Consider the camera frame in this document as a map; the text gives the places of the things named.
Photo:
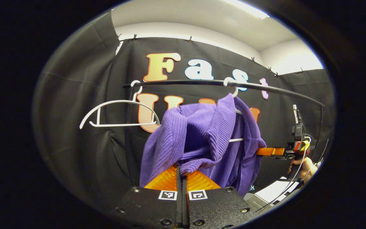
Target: hanger hook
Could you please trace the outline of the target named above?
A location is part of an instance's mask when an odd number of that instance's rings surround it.
[[[237,82],[237,81],[231,77],[227,77],[224,79],[223,85],[226,87],[228,82]],[[237,95],[238,95],[238,87],[235,87],[235,92],[233,93],[233,97],[235,98],[235,97],[237,97]]]
[[[131,88],[132,88],[132,90],[133,90],[133,86],[134,86],[134,84],[135,84],[135,83],[140,83],[140,82],[141,82],[141,81],[139,81],[139,80],[134,80],[134,81],[132,81],[132,83],[131,83]],[[139,87],[139,90],[138,90],[135,94],[133,94],[132,101],[136,102],[136,96],[137,96],[139,93],[141,93],[141,91],[142,91],[142,86],[141,86],[141,87]]]

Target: white ceiling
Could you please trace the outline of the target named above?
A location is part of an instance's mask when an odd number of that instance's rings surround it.
[[[174,22],[228,35],[261,52],[298,39],[271,17],[260,19],[224,0],[131,0],[112,12],[114,27],[144,22]]]

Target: orange letter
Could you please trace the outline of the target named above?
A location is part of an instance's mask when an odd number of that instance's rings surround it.
[[[140,93],[136,96],[136,99],[148,107],[154,107],[156,101],[159,100],[159,97],[155,94],[148,94],[148,93]],[[147,109],[146,107],[139,105],[138,108],[138,123],[151,123],[152,122],[152,111]],[[149,133],[153,133],[156,129],[158,129],[160,125],[144,125],[141,126],[142,129],[148,131]]]
[[[215,102],[215,100],[212,100],[212,99],[206,99],[206,98],[204,98],[204,99],[200,99],[200,100],[199,100],[199,103],[217,104],[217,103]]]
[[[249,109],[254,116],[255,122],[258,122],[258,116],[261,113],[261,111],[258,108],[251,108]]]
[[[171,73],[174,67],[173,60],[181,60],[178,53],[152,53],[148,54],[146,57],[149,58],[148,74],[144,76],[144,81],[146,82],[167,80],[167,75],[163,74],[163,69],[166,69],[168,73]]]
[[[175,95],[165,96],[164,101],[167,103],[167,109],[170,110],[179,107],[183,103],[183,98]]]

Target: white wall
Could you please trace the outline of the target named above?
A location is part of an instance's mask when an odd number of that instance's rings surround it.
[[[189,39],[192,36],[193,41],[224,48],[246,58],[255,57],[255,62],[264,65],[261,54],[255,49],[227,35],[202,27],[180,23],[147,22],[115,27],[115,31],[118,35],[122,33],[120,40],[133,38],[134,34],[137,34],[137,38]]]
[[[279,75],[303,70],[323,69],[313,51],[300,39],[280,43],[261,52],[265,67]]]

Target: black backdrop curtain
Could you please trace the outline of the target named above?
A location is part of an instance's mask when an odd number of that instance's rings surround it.
[[[88,123],[78,126],[86,113],[100,103],[129,99],[130,89],[122,84],[143,81],[148,72],[150,53],[176,52],[180,61],[168,80],[187,80],[185,69],[191,59],[207,61],[215,80],[232,77],[239,69],[247,73],[248,82],[259,84],[265,78],[269,86],[281,87],[310,96],[327,107],[318,152],[331,138],[334,126],[334,94],[325,70],[305,71],[275,77],[264,66],[234,52],[199,42],[173,38],[138,38],[125,40],[115,56],[116,40],[111,16],[103,15],[69,37],[51,56],[42,70],[35,89],[33,125],[41,155],[58,180],[74,195],[90,206],[109,212],[132,184],[138,184],[139,168],[145,141],[150,133],[141,127],[94,128]],[[159,96],[154,110],[161,119],[167,109],[164,96],[176,95],[184,104],[201,98],[218,100],[234,91],[218,86],[144,87],[142,93]],[[298,99],[269,93],[265,100],[261,91],[240,91],[249,107],[258,108],[258,125],[268,147],[283,147],[292,140],[294,124],[292,104],[297,104],[305,121],[306,131],[317,138],[319,107]],[[101,110],[101,123],[136,123],[138,106],[109,105]],[[289,161],[264,158],[255,182],[256,191],[283,175]]]

